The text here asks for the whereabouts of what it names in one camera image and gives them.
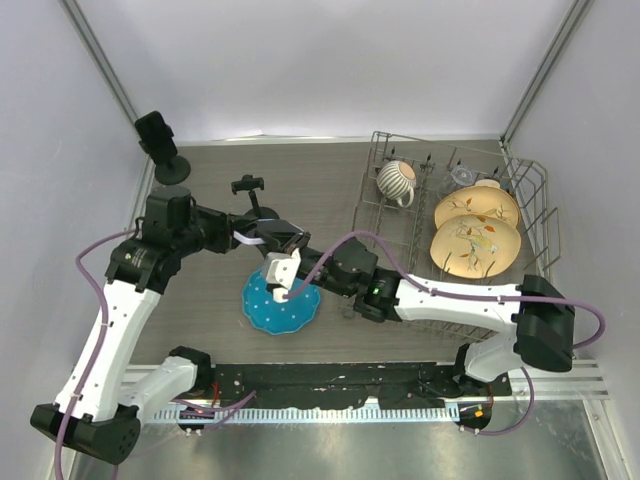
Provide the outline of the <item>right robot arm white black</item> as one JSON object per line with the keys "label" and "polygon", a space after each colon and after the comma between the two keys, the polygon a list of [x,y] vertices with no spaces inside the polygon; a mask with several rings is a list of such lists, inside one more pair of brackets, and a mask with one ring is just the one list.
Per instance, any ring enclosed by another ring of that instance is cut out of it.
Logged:
{"label": "right robot arm white black", "polygon": [[575,310],[546,278],[526,275],[507,285],[429,280],[407,274],[396,260],[380,267],[363,235],[351,232],[324,253],[297,235],[281,258],[268,255],[265,278],[274,299],[284,303],[313,284],[353,299],[355,311],[374,322],[434,320],[491,331],[458,350],[451,380],[465,395],[522,367],[571,370]]}

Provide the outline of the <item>black smartphone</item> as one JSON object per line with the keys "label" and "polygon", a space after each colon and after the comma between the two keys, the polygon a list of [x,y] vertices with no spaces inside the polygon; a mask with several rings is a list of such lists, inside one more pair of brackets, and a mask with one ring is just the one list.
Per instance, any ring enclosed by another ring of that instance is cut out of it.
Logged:
{"label": "black smartphone", "polygon": [[156,164],[163,164],[177,155],[174,133],[159,111],[152,111],[134,122],[139,145]]}

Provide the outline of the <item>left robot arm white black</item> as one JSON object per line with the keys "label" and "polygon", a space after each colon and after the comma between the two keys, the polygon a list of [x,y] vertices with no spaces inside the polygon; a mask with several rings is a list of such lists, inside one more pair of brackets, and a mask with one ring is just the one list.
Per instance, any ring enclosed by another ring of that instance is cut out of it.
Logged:
{"label": "left robot arm white black", "polygon": [[184,393],[205,397],[213,385],[211,358],[184,346],[129,390],[120,387],[144,325],[183,259],[202,250],[227,253],[255,221],[277,216],[258,202],[243,215],[199,206],[179,185],[152,191],[134,233],[112,251],[105,285],[90,283],[100,310],[69,380],[54,402],[34,408],[31,425],[58,449],[119,465],[156,411]]}

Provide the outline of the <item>black phone stand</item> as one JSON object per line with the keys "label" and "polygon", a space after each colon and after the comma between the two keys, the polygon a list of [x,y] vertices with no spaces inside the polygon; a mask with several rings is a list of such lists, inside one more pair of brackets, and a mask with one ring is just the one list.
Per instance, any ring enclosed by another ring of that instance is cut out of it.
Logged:
{"label": "black phone stand", "polygon": [[259,219],[279,219],[280,216],[275,210],[259,203],[256,191],[263,191],[264,188],[264,179],[262,177],[254,177],[251,174],[245,174],[240,180],[231,183],[231,190],[234,195],[239,192],[248,193],[251,203],[251,209],[247,212],[248,215],[253,215]]}

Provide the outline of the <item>lavender smartphone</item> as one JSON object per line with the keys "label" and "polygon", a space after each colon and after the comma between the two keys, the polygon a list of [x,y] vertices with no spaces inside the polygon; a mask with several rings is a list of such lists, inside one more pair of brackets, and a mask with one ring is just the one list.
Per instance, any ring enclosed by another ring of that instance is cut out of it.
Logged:
{"label": "lavender smartphone", "polygon": [[259,219],[242,230],[233,232],[233,239],[244,245],[265,246],[269,250],[283,250],[291,242],[301,239],[305,231],[283,219]]}

